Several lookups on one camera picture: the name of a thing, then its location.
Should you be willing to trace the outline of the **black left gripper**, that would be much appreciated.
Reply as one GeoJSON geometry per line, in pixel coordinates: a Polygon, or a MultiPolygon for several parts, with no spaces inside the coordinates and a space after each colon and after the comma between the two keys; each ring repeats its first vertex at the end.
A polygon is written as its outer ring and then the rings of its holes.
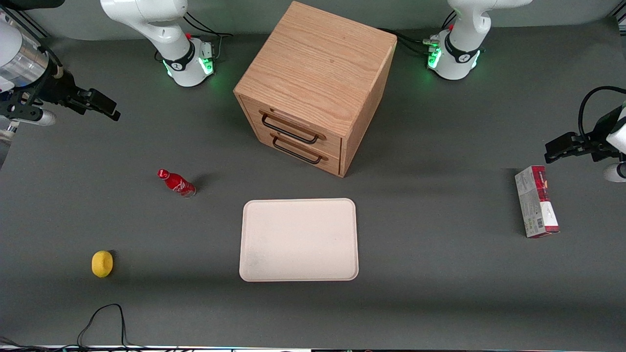
{"type": "Polygon", "coordinates": [[[554,140],[546,143],[545,162],[550,164],[559,159],[569,156],[581,156],[588,151],[593,162],[600,162],[605,159],[615,158],[620,162],[625,160],[625,153],[611,145],[607,138],[609,134],[616,131],[619,119],[623,116],[624,107],[617,107],[602,116],[589,133],[585,132],[581,115],[581,136],[575,132],[567,132],[554,140]]]}

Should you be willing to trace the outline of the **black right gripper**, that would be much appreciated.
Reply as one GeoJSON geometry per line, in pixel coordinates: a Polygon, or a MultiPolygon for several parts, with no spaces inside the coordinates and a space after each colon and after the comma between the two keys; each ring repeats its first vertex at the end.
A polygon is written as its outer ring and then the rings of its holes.
{"type": "Polygon", "coordinates": [[[78,87],[71,73],[64,73],[61,78],[53,74],[43,76],[43,101],[71,109],[76,113],[87,110],[103,114],[114,122],[118,122],[121,113],[116,109],[116,102],[96,89],[89,90],[89,102],[83,93],[87,90],[78,87]]]}

